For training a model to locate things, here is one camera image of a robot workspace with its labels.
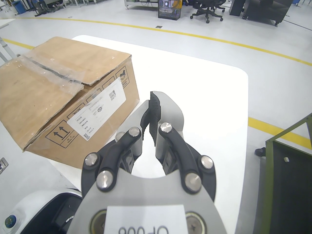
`black panel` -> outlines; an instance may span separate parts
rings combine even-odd
[[[273,142],[272,234],[312,233],[312,157]]]

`floor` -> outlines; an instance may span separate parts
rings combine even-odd
[[[258,22],[230,16],[229,3],[225,4],[222,22],[211,17],[206,24],[204,16],[189,18],[195,11],[191,6],[183,6],[181,18],[174,21],[159,19],[152,8],[129,7],[126,10],[123,0],[107,0],[37,18],[33,12],[27,12],[1,29],[0,35],[19,54],[54,36],[91,35],[243,69],[249,77],[250,119],[236,233],[251,234],[261,163],[254,149],[263,147],[265,140],[279,128],[289,127],[312,111],[312,5],[308,6],[308,1],[291,6],[285,21],[275,27],[269,20]],[[2,11],[0,17],[11,18],[12,15]],[[305,126],[294,133],[302,140],[309,137]],[[287,142],[306,149],[300,146],[303,143],[292,141],[295,142]]]

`label sticker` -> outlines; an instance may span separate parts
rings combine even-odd
[[[183,205],[108,206],[104,234],[188,234]]]
[[[125,101],[126,95],[118,78],[71,117],[67,124],[88,141]]]

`metal bolt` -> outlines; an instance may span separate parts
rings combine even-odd
[[[205,225],[203,220],[196,213],[186,213],[186,225],[188,234],[203,234],[205,233]]]
[[[214,161],[209,156],[203,155],[200,161],[206,169],[211,169],[214,166]]]
[[[130,136],[137,137],[140,134],[140,129],[138,127],[131,127],[128,132]]]
[[[115,141],[117,142],[125,133],[123,131],[118,132],[115,136]]]
[[[184,181],[187,188],[193,192],[198,192],[202,187],[202,180],[196,173],[193,172],[188,173],[185,176]]]
[[[85,158],[85,164],[87,166],[93,166],[97,162],[97,154],[92,153],[86,156]]]
[[[169,133],[172,130],[172,125],[170,123],[164,122],[160,125],[162,132]]]
[[[114,176],[110,171],[102,171],[97,176],[97,187],[99,189],[109,188],[113,183]]]

